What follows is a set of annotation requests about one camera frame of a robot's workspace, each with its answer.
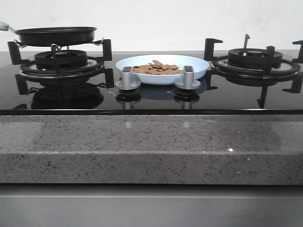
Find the left silver control knob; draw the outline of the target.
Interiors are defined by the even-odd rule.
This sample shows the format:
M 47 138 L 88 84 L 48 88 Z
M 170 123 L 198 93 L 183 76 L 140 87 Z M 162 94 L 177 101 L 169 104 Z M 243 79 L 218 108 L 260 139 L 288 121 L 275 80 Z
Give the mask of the left silver control knob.
M 121 79 L 115 85 L 119 90 L 133 90 L 141 86 L 141 81 L 133 74 L 132 67 L 124 67 L 121 72 Z

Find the left black gas burner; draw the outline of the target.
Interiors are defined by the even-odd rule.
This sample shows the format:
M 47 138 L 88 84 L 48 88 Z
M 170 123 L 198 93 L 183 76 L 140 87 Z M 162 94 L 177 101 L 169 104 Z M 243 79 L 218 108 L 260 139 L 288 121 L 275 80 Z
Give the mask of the left black gas burner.
M 88 64 L 87 54 L 80 50 L 56 51 L 56 59 L 60 69 L 69 70 L 84 67 Z M 41 52 L 35 55 L 36 67 L 39 70 L 54 70 L 53 53 Z

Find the right black gas burner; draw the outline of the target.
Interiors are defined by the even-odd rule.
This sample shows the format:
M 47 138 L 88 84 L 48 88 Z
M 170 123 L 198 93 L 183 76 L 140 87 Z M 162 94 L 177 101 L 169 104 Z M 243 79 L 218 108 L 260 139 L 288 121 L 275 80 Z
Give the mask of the right black gas burner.
M 268 49 L 238 48 L 228 51 L 227 64 L 244 69 L 263 69 L 268 63 Z

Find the black frying pan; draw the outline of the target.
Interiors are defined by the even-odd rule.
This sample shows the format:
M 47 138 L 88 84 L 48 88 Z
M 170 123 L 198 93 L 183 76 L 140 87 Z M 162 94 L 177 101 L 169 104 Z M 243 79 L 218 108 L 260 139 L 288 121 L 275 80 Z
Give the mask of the black frying pan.
M 1 31 L 11 31 L 19 36 L 22 44 L 46 47 L 52 44 L 70 46 L 91 43 L 95 37 L 96 27 L 68 26 L 42 27 L 14 30 L 5 22 L 0 23 Z

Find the right silver control knob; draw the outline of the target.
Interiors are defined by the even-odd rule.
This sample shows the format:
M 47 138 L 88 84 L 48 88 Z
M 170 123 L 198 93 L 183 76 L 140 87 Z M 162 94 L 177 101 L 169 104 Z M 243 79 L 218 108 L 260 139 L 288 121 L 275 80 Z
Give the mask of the right silver control knob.
M 201 86 L 201 82 L 194 79 L 194 69 L 192 66 L 184 66 L 183 79 L 177 79 L 174 86 L 184 90 L 194 90 Z

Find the grey cabinet front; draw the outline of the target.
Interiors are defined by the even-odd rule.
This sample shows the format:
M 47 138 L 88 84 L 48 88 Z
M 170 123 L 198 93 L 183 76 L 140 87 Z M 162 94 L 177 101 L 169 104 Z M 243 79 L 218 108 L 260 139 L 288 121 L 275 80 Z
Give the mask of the grey cabinet front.
M 3 185 L 3 227 L 300 227 L 300 186 Z

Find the light blue plate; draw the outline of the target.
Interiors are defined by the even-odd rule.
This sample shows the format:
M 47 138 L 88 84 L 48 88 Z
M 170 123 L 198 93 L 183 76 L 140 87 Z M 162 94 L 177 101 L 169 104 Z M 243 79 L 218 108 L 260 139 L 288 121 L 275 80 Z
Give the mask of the light blue plate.
M 184 66 L 192 66 L 195 80 L 202 78 L 209 68 L 209 63 L 203 59 L 175 54 L 150 54 L 129 57 L 118 61 L 116 67 L 118 68 L 118 71 L 121 72 L 124 67 L 145 65 L 151 63 L 153 60 L 157 60 L 164 64 L 177 65 L 181 70 Z M 136 76 L 142 83 L 150 85 L 173 85 L 176 79 L 183 78 L 183 74 L 152 75 L 136 73 Z

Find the black pan support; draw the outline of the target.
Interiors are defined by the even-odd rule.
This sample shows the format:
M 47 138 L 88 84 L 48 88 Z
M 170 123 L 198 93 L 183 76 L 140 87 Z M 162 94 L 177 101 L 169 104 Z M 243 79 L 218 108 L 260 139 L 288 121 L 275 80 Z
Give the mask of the black pan support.
M 248 48 L 245 35 L 242 48 Z M 203 100 L 214 109 L 301 110 L 303 108 L 303 52 L 293 60 L 284 59 L 274 46 L 263 69 L 244 69 L 227 64 L 228 52 L 215 56 L 214 46 L 221 41 L 205 40 L 204 60 L 210 68 L 202 79 L 207 86 Z
M 70 46 L 50 45 L 50 50 L 53 53 L 54 70 L 39 70 L 36 67 L 34 60 L 25 60 L 21 58 L 20 48 L 26 45 L 18 41 L 8 42 L 11 62 L 14 65 L 20 65 L 19 74 L 16 75 L 16 81 L 19 93 L 25 95 L 32 93 L 34 89 L 27 87 L 28 82 L 39 83 L 45 88 L 53 89 L 55 92 L 62 90 L 73 89 L 82 86 L 91 77 L 100 73 L 107 73 L 104 67 L 106 61 L 112 60 L 111 41 L 109 39 L 101 39 L 91 42 L 94 45 L 102 46 L 102 56 L 91 57 L 87 55 L 88 64 L 84 67 L 64 70 L 60 69 L 56 59 L 56 51 L 70 50 Z

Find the black gas burner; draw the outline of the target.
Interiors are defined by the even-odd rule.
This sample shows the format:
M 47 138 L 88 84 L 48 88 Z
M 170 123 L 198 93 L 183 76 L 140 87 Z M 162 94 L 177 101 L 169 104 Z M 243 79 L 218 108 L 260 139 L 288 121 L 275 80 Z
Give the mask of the black gas burner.
M 268 49 L 238 48 L 228 51 L 227 64 L 244 69 L 263 69 L 268 63 Z
M 80 50 L 56 51 L 56 59 L 60 69 L 69 70 L 84 67 L 88 64 L 87 54 Z M 36 67 L 39 70 L 54 70 L 53 53 L 41 52 L 35 55 Z

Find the brown meat slices pile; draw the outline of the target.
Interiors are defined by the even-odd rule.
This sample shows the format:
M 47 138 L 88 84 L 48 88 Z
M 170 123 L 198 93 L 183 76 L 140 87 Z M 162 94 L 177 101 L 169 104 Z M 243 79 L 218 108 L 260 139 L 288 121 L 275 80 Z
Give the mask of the brown meat slices pile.
M 134 66 L 133 72 L 149 75 L 176 75 L 184 73 L 184 71 L 175 64 L 163 64 L 157 60 L 153 60 L 152 63 L 145 65 Z

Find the left black pan support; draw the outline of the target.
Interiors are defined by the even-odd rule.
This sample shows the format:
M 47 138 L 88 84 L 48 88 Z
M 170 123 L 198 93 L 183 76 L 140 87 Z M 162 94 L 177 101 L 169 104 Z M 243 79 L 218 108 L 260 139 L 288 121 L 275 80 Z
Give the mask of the left black pan support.
M 11 62 L 14 65 L 20 65 L 19 74 L 16 75 L 16 81 L 19 93 L 25 95 L 32 93 L 34 89 L 27 87 L 28 82 L 39 83 L 45 88 L 53 89 L 55 92 L 62 90 L 73 89 L 82 86 L 91 77 L 100 73 L 107 73 L 104 67 L 106 61 L 112 60 L 111 41 L 109 39 L 101 39 L 91 42 L 94 45 L 102 46 L 102 56 L 91 57 L 87 55 L 88 64 L 84 67 L 64 70 L 60 69 L 56 59 L 56 51 L 70 50 L 70 46 L 50 45 L 50 50 L 53 53 L 54 70 L 39 70 L 36 67 L 34 60 L 25 60 L 21 58 L 20 48 L 26 45 L 18 41 L 8 42 Z

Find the right black pan support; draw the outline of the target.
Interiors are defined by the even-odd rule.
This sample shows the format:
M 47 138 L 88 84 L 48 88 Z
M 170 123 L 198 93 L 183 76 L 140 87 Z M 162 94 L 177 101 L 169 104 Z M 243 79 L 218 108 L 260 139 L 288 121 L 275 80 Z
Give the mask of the right black pan support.
M 242 48 L 248 48 L 245 35 Z M 284 59 L 274 46 L 263 69 L 244 69 L 227 64 L 228 52 L 215 56 L 214 46 L 221 41 L 205 40 L 204 60 L 210 68 L 202 79 L 207 86 L 203 100 L 214 109 L 301 110 L 303 108 L 303 52 L 293 60 Z

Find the silver control knob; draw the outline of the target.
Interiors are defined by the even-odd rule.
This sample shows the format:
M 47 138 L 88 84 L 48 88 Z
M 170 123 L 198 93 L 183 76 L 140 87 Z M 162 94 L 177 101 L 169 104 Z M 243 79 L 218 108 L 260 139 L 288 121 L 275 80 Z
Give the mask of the silver control knob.
M 115 85 L 119 90 L 133 90 L 141 86 L 141 81 L 133 74 L 132 67 L 124 67 L 121 72 L 121 79 Z
M 183 79 L 177 79 L 174 86 L 184 90 L 194 90 L 201 86 L 201 82 L 194 79 L 194 69 L 192 66 L 184 66 Z

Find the black glass gas hob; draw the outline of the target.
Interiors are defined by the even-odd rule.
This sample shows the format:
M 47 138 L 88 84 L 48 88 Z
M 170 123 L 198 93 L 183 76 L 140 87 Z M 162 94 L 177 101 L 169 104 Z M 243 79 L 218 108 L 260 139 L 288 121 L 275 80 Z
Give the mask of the black glass gas hob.
M 8 52 L 0 54 L 1 115 L 234 115 L 303 113 L 303 75 L 286 80 L 251 80 L 208 71 L 199 89 L 141 85 L 115 88 L 116 63 L 135 52 L 115 52 L 104 70 L 64 87 L 44 86 L 24 78 Z

